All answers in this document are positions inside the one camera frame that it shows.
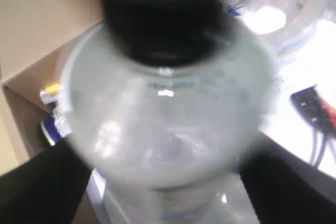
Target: white surface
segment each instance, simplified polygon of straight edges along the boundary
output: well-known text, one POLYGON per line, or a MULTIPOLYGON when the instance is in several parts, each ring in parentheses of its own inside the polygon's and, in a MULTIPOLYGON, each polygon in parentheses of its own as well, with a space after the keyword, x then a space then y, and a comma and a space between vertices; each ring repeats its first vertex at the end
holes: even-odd
MULTIPOLYGON (((317 84, 326 90, 328 102, 335 102, 333 95, 336 94, 330 94, 336 89, 336 71, 333 70, 336 67, 335 38, 336 24, 320 20, 312 40, 296 52, 297 60, 280 71, 281 92, 275 95, 272 111, 260 127, 266 135, 305 162, 312 153, 312 127, 292 106, 290 95, 317 84)), ((335 140, 332 140, 319 169, 336 179, 335 149, 335 140)))

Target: clear plastic bottle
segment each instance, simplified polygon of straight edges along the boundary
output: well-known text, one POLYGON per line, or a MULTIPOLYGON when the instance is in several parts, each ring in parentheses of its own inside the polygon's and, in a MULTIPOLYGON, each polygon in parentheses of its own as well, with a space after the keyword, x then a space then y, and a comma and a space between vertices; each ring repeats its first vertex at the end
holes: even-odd
POLYGON ((243 25, 228 24, 211 55, 179 67, 132 60, 104 25, 70 55, 59 95, 69 143, 107 179, 109 211, 126 223, 197 222, 254 145, 269 58, 243 25))

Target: cardboard box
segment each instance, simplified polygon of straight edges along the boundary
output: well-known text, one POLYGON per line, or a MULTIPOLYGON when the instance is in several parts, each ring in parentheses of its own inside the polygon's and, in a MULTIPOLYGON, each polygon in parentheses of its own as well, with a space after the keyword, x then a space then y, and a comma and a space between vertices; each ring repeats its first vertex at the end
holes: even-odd
MULTIPOLYGON (((99 0, 0 0, 0 133, 8 135, 0 160, 11 162, 0 172, 48 147, 39 126, 49 108, 39 92, 58 81, 60 62, 101 19, 99 0)), ((98 223, 85 195, 73 222, 98 223)))

